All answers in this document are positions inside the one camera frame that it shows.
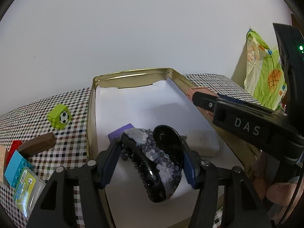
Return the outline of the person's hand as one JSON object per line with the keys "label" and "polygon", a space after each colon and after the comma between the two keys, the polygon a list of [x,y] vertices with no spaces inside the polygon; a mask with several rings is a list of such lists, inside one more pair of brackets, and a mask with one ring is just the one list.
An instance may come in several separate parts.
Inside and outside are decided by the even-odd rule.
{"label": "person's hand", "polygon": [[269,184],[266,180],[267,154],[261,152],[258,159],[251,165],[253,180],[251,181],[260,200],[265,197],[274,204],[288,206],[296,190],[295,183],[275,183]]}

